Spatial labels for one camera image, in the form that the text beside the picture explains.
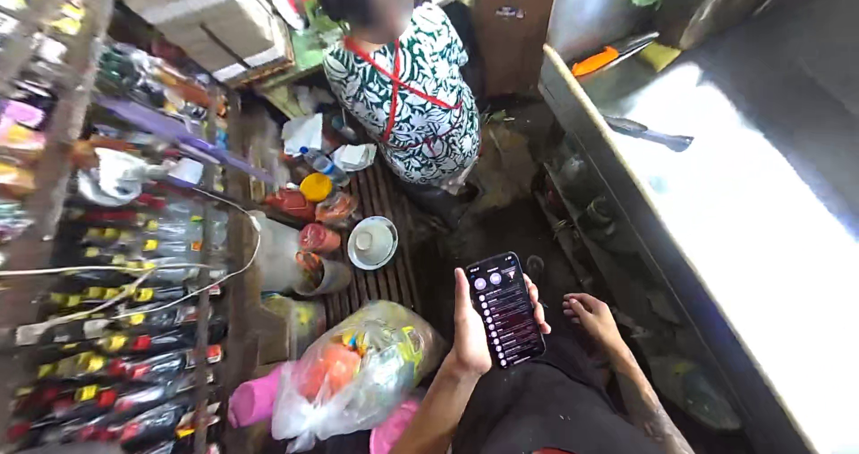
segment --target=smartphone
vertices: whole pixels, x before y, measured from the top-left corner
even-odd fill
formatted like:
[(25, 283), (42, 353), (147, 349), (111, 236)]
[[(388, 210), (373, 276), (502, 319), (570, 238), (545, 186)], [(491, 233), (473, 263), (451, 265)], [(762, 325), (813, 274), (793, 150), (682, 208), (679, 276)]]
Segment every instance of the smartphone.
[(492, 362), (510, 368), (545, 353), (540, 326), (516, 253), (476, 262), (466, 269), (472, 305), (484, 321)]

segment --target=electrical wire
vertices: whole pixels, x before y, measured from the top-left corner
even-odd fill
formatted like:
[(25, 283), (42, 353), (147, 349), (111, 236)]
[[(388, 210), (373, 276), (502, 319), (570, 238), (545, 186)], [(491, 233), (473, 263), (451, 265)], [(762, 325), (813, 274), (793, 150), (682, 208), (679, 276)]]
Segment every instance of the electrical wire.
[[(248, 260), (248, 262), (245, 264), (245, 266), (242, 267), (242, 269), (235, 271), (233, 273), (229, 273), (229, 274), (223, 276), (222, 278), (220, 278), (220, 280), (215, 281), (214, 283), (208, 284), (207, 286), (204, 286), (204, 287), (200, 288), (199, 290), (188, 293), (187, 295), (185, 295), (185, 296), (183, 296), (183, 297), (181, 297), (181, 298), (179, 298), (173, 302), (170, 302), (166, 305), (160, 305), (160, 306), (157, 306), (156, 308), (152, 308), (149, 310), (143, 310), (143, 311), (135, 310), (132, 313), (123, 313), (123, 314), (117, 315), (115, 317), (111, 317), (111, 320), (118, 320), (119, 318), (130, 317), (132, 315), (138, 315), (138, 314), (147, 314), (147, 313), (151, 313), (153, 311), (158, 311), (158, 310), (166, 310), (167, 308), (170, 308), (171, 306), (178, 305), (179, 303), (182, 303), (183, 301), (187, 300), (190, 297), (194, 297), (196, 295), (199, 295), (199, 293), (201, 293), (201, 292), (204, 292), (206, 290), (209, 290), (210, 288), (214, 288), (215, 286), (222, 284), (224, 281), (229, 280), (233, 276), (236, 276), (238, 274), (242, 274), (242, 273), (246, 272), (251, 267), (253, 262), (257, 259), (257, 254), (259, 253), (259, 246), (262, 243), (262, 232), (261, 232), (262, 226), (260, 226), (257, 218), (254, 218), (253, 215), (248, 210), (246, 210), (244, 207), (241, 207), (238, 204), (232, 202), (231, 200), (224, 199), (222, 197), (218, 197), (216, 195), (213, 195), (211, 193), (204, 191), (203, 189), (199, 189), (196, 187), (193, 189), (202, 195), (207, 195), (212, 199), (219, 200), (220, 202), (223, 202), (223, 203), (226, 203), (232, 207), (235, 207), (239, 211), (243, 212), (251, 220), (251, 224), (253, 225), (254, 232), (256, 232), (256, 236), (257, 236), (256, 245), (253, 248), (253, 254), (251, 255), (251, 259)], [(47, 268), (47, 269), (27, 269), (27, 270), (18, 270), (18, 271), (0, 271), (0, 278), (8, 277), (8, 276), (53, 274), (53, 273), (65, 273), (65, 272), (74, 272), (74, 271), (99, 271), (99, 270), (101, 270), (101, 271), (144, 272), (144, 274), (142, 274), (139, 278), (137, 278), (132, 284), (130, 284), (127, 288), (124, 288), (122, 293), (115, 296), (110, 301), (107, 301), (102, 305), (99, 305), (95, 308), (92, 308), (91, 310), (81, 311), (78, 313), (72, 313), (72, 314), (67, 315), (65, 317), (52, 318), (52, 319), (50, 319), (46, 322), (42, 322), (42, 323), (26, 325), (29, 328), (41, 327), (41, 328), (47, 329), (47, 328), (50, 328), (54, 325), (59, 325), (60, 323), (74, 321), (78, 317), (87, 317), (89, 315), (92, 315), (93, 313), (97, 313), (101, 310), (109, 308), (110, 306), (116, 305), (118, 302), (122, 301), (123, 299), (127, 298), (129, 295), (134, 293), (136, 291), (137, 287), (140, 284), (142, 284), (146, 280), (146, 278), (151, 276), (153, 273), (155, 273), (159, 269), (177, 269), (177, 268), (182, 268), (182, 267), (204, 267), (204, 268), (208, 268), (208, 269), (217, 269), (217, 267), (213, 267), (213, 266), (209, 266), (209, 265), (205, 265), (205, 264), (197, 264), (197, 263), (165, 264), (165, 265), (158, 265), (158, 266), (150, 267), (150, 268), (132, 268), (132, 267), (117, 267), (117, 266), (55, 267), (55, 268)]]

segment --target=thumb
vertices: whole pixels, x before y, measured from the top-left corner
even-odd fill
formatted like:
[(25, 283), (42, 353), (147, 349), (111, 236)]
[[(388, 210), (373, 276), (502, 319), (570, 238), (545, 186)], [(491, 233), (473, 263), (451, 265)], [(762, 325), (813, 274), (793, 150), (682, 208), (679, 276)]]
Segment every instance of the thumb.
[(471, 288), (468, 285), (466, 272), (463, 271), (461, 267), (458, 267), (454, 270), (454, 277), (456, 278), (455, 315), (458, 317), (460, 315), (465, 315), (468, 310), (472, 310), (473, 306), (471, 295), (469, 293)]

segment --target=water bottle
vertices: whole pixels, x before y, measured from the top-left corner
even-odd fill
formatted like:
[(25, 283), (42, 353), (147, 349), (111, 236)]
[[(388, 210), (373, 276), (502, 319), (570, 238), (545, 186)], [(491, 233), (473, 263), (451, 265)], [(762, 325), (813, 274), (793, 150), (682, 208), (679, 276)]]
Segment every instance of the water bottle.
[(349, 175), (346, 175), (337, 165), (335, 165), (322, 151), (316, 149), (308, 149), (302, 147), (299, 149), (302, 152), (304, 160), (317, 171), (328, 176), (336, 186), (345, 187), (349, 185)]

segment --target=green and white patterned dress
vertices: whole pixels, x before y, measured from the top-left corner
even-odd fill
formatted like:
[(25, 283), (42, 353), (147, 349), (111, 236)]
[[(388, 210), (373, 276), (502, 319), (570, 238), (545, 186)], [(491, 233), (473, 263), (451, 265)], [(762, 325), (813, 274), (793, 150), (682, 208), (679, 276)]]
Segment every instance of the green and white patterned dress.
[[(370, 54), (392, 72), (390, 43)], [(459, 72), (468, 62), (462, 41), (444, 11), (423, 4), (412, 13), (400, 37), (400, 80), (457, 109), (443, 108), (400, 87), (393, 129), (382, 138), (391, 110), (393, 83), (344, 43), (327, 51), (325, 73), (340, 104), (380, 143), (393, 171), (406, 182), (444, 187), (459, 182), (473, 166), (480, 149), (480, 119), (474, 96)]]

